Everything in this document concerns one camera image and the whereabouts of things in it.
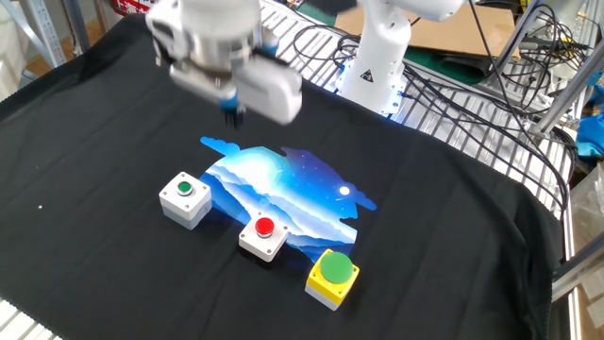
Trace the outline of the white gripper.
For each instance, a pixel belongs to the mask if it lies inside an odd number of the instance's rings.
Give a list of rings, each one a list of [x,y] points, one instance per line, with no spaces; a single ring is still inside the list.
[[[157,64],[239,128],[250,109],[281,125],[302,105],[302,76],[276,58],[279,40],[255,0],[159,1],[146,14]]]

